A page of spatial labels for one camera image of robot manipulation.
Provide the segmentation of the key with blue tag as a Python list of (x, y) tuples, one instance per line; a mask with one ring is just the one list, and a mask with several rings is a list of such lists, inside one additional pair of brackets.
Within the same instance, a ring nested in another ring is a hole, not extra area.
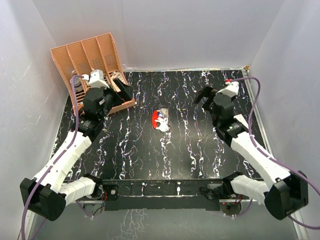
[(161, 112), (158, 112), (158, 113), (157, 113), (157, 117), (163, 119), (163, 118), (164, 118), (164, 115), (163, 115)]

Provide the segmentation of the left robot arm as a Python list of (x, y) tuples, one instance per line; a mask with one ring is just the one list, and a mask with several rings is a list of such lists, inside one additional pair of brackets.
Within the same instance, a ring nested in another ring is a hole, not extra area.
[(92, 87), (85, 93), (83, 106), (75, 107), (75, 122), (64, 143), (32, 179), (25, 178), (20, 192), (26, 210), (49, 221), (57, 220), (65, 207), (83, 197), (93, 200), (103, 195), (102, 180), (89, 173), (64, 184), (68, 173), (103, 129), (113, 107), (133, 99), (133, 87), (118, 78), (119, 92), (107, 86)]

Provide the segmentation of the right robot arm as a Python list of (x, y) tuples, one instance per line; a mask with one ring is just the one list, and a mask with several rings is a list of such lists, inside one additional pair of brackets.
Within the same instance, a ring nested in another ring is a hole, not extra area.
[(234, 172), (222, 180), (216, 188), (206, 187), (208, 197), (235, 198), (245, 195), (263, 204), (277, 220), (282, 220), (309, 203), (308, 183), (301, 172), (294, 173), (271, 161), (267, 151), (251, 139), (249, 125), (242, 114), (235, 114), (233, 100), (238, 87), (227, 86), (216, 90), (210, 86), (197, 91), (193, 100), (210, 113), (217, 136), (232, 150), (239, 153), (260, 174), (262, 181)]

